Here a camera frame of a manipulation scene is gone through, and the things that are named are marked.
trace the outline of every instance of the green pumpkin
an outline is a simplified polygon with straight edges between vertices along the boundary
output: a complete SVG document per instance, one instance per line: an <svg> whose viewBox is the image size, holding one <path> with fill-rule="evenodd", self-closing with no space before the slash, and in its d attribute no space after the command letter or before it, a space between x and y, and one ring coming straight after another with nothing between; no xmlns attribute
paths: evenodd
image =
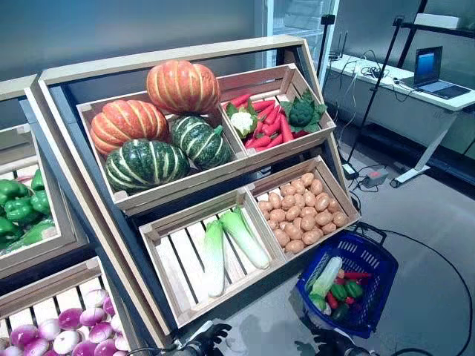
<svg viewBox="0 0 475 356"><path fill-rule="evenodd" d="M209 169L231 160L231 148L222 132L221 126L213 129L199 116L186 116L172 126L171 139L198 168Z"/></svg>
<svg viewBox="0 0 475 356"><path fill-rule="evenodd" d="M109 183L128 193L182 178L189 169L188 159L179 148L147 139L127 141L111 152L105 163Z"/></svg>

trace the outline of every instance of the laptop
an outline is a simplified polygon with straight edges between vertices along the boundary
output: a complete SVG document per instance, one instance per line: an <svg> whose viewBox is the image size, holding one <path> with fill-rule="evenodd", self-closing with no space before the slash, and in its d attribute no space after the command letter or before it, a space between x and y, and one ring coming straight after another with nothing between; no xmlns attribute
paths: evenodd
<svg viewBox="0 0 475 356"><path fill-rule="evenodd" d="M443 99L452 99L468 93L470 89L439 80L441 62L442 46L419 49L416 51L414 77L402 81L416 90Z"/></svg>

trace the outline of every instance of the desk leg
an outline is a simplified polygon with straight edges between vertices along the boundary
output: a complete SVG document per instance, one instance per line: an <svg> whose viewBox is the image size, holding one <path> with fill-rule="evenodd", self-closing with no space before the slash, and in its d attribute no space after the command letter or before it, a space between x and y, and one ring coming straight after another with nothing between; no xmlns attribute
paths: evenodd
<svg viewBox="0 0 475 356"><path fill-rule="evenodd" d="M440 117L440 116L446 116L445 114L447 111L437 111L434 116L435 117ZM440 145L440 142L444 139L445 135L447 132L450 130L452 124L455 122L456 118L458 117L459 113L454 112L450 113L447 115L447 120L444 121L442 124L440 131L434 138L434 140L429 144L429 146L425 149L424 153L422 154L421 158L417 162L416 166L414 168L411 168L409 171L406 173L400 175L399 177L393 179L391 181L391 186L394 188L399 187L401 184L406 183L409 179L412 179L422 173L424 173L427 169L430 167L426 165L436 148Z"/></svg>

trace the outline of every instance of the laptop screen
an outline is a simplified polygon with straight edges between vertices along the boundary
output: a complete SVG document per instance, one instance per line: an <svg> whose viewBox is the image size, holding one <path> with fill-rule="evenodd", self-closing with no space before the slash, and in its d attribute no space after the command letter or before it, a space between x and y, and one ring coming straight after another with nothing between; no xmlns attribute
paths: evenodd
<svg viewBox="0 0 475 356"><path fill-rule="evenodd" d="M442 61L442 46L423 48L416 51L414 87L434 83L439 80Z"/></svg>

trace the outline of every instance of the plastic basket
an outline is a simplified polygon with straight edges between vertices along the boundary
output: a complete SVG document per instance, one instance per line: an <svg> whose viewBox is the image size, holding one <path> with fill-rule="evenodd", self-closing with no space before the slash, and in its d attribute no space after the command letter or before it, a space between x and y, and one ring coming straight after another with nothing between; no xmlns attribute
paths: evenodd
<svg viewBox="0 0 475 356"><path fill-rule="evenodd" d="M363 222L359 225L376 231ZM314 260L297 283L297 290L310 314L316 314L331 326L365 339L376 330L399 267L396 259L382 247L386 234L379 230L376 232L382 236L380 243L353 231L342 231L335 235L318 248ZM340 257L343 260L345 271L373 274L366 283L361 284L364 289L362 299L355 301L347 316L338 322L319 311L309 298L313 283L332 257Z"/></svg>

